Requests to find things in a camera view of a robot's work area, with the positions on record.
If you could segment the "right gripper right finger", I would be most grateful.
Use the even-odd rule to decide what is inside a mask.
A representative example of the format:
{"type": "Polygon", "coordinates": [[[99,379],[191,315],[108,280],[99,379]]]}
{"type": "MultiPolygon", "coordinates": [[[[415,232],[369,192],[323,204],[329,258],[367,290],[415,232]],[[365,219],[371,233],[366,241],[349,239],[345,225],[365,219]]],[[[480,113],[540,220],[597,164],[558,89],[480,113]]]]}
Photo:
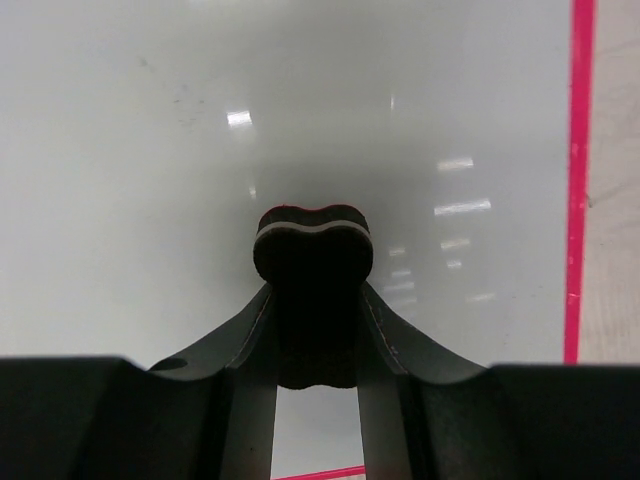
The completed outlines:
{"type": "Polygon", "coordinates": [[[481,367],[359,295],[357,390],[370,479],[635,479],[634,366],[481,367]]]}

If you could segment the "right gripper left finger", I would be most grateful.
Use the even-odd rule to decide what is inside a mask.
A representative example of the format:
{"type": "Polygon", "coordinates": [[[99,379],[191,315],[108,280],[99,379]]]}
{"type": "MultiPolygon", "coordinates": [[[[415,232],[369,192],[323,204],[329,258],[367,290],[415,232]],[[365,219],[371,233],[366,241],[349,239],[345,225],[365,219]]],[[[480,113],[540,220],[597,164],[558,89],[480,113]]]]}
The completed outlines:
{"type": "Polygon", "coordinates": [[[1,362],[5,479],[266,479],[274,297],[148,370],[118,357],[1,362]]]}

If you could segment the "red bone-shaped eraser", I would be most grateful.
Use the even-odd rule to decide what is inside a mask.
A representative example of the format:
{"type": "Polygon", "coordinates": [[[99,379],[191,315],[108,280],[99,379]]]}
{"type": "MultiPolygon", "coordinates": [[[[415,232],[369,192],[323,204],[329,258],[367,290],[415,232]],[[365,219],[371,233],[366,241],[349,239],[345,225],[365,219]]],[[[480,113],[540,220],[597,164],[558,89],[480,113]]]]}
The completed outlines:
{"type": "Polygon", "coordinates": [[[274,294],[281,387],[355,387],[358,298],[373,259],[353,206],[280,205],[260,218],[253,260],[274,294]]]}

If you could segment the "pink framed whiteboard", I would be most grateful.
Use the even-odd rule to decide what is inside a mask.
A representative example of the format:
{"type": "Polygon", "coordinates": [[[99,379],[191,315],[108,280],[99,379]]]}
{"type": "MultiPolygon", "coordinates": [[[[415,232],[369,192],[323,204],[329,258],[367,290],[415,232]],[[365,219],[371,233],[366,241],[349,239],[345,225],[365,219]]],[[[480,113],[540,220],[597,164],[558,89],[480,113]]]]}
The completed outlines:
{"type": "MultiPolygon", "coordinates": [[[[484,368],[577,366],[593,20],[589,1],[3,2],[1,362],[151,369],[272,291],[268,210],[344,204],[373,243],[362,289],[423,334],[484,368]]],[[[357,369],[281,387],[275,327],[269,477],[365,467],[357,369]]]]}

